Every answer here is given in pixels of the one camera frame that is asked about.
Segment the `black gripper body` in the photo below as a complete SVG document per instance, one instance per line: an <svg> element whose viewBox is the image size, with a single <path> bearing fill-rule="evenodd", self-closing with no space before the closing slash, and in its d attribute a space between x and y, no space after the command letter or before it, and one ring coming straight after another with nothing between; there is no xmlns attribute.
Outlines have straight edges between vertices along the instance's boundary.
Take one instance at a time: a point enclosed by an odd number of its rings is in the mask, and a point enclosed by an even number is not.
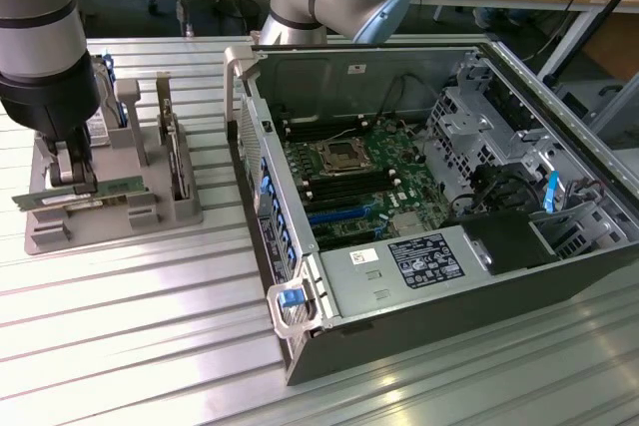
<svg viewBox="0 0 639 426"><path fill-rule="evenodd" d="M1 103L9 118L53 140L65 140L100 106L90 57L70 69L32 79L1 75Z"/></svg>

